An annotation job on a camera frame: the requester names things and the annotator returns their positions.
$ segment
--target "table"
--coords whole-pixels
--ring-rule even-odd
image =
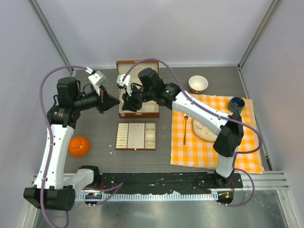
[[[116,69],[101,70],[108,78],[104,86],[109,94],[118,97],[116,87]],[[188,90],[188,79],[193,75],[202,75],[209,82],[204,91],[207,95],[245,97],[238,70],[234,66],[227,67],[181,67],[174,68],[182,85]],[[175,82],[166,68],[160,68],[160,77],[165,83]],[[81,87],[89,83],[88,74],[78,70],[76,78]],[[179,172],[206,171],[204,168],[170,165],[171,153],[171,120],[172,111],[160,107],[160,118],[153,119],[120,119],[118,106],[99,114],[96,109],[81,112],[77,121],[75,136],[87,137],[91,142],[90,152],[82,158],[74,158],[67,154],[65,173],[75,173],[81,165],[95,165],[100,172]],[[116,133],[118,123],[156,123],[156,151],[117,151]]]

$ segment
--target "dark blue cup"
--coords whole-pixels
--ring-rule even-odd
[[[239,97],[233,97],[228,102],[228,109],[232,113],[237,112],[238,114],[241,114],[241,111],[245,107],[245,101],[242,98]]]

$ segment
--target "orange round object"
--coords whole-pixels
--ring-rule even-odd
[[[76,158],[85,156],[89,152],[90,148],[90,141],[83,136],[73,138],[68,145],[69,153]]]

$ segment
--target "orange and white checkered placemat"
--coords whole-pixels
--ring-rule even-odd
[[[212,108],[232,114],[227,108],[227,104],[232,98],[231,96],[193,95],[193,97]],[[249,99],[244,99],[244,101],[245,107],[241,113],[242,121],[256,128],[253,102]],[[184,127],[184,114],[173,111],[170,164],[215,169],[218,162],[218,154],[213,149],[213,142],[205,141],[195,134],[193,119],[189,117],[186,129],[186,145],[183,145]],[[257,135],[246,127],[243,129],[244,137],[238,151],[251,151],[258,146]],[[262,173],[264,168],[260,151],[251,154],[239,154],[235,167],[251,173]]]

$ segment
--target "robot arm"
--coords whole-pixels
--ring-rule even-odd
[[[151,68],[144,69],[138,74],[142,83],[142,87],[140,88],[137,88],[136,85],[132,83],[129,75],[123,80],[124,76],[125,75],[119,75],[117,79],[118,87],[126,90],[126,93],[123,95],[124,103],[122,109],[136,112],[142,107],[143,102],[153,100],[160,106],[185,113],[204,124],[217,136],[213,145],[213,148],[219,155],[216,174],[219,175],[221,181],[229,182],[229,178],[233,173],[234,155],[244,135],[243,127],[237,123],[216,118],[194,105],[192,101],[200,103],[203,107],[217,113],[219,116],[229,117],[239,121],[241,121],[241,116],[237,113],[229,116],[198,101],[191,95],[190,98],[192,101],[189,100],[184,93],[181,92],[178,85],[174,83],[164,84],[157,72]]]
[[[99,184],[100,174],[96,166],[82,166],[68,180],[63,180],[67,148],[72,138],[80,111],[96,107],[100,113],[119,104],[119,100],[110,96],[103,87],[106,77],[99,71],[88,68],[88,77],[92,89],[89,94],[81,93],[74,77],[65,77],[57,83],[58,105],[54,105],[47,113],[48,121],[54,137],[53,151],[45,181],[45,208],[69,211],[73,207],[75,195],[87,185]],[[40,208],[40,187],[48,160],[50,134],[47,131],[47,143],[38,176],[33,188],[25,188],[24,198],[32,205]]]

